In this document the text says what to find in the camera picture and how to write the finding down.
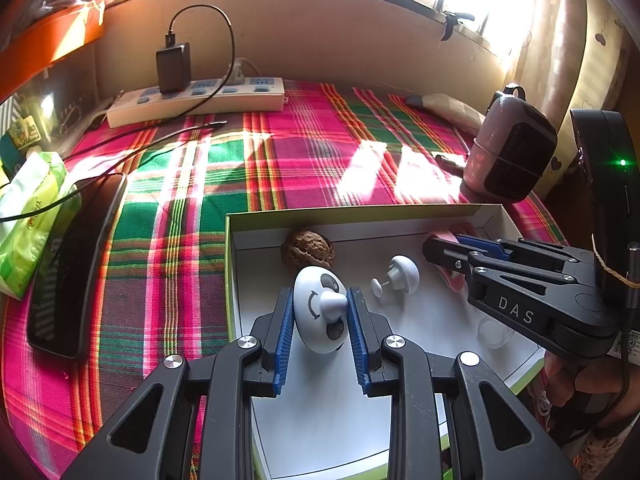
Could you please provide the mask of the person's right hand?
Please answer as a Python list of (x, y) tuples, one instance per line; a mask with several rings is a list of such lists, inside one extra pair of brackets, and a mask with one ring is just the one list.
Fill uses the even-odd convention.
[[(567, 404), (575, 392), (609, 394), (617, 396), (623, 390), (622, 362), (607, 356), (584, 368), (575, 377), (568, 372), (563, 360), (546, 352), (544, 372), (547, 376), (546, 396), (554, 406)], [(639, 413), (639, 367), (629, 367), (629, 387), (616, 408), (606, 416), (599, 426), (605, 428)]]

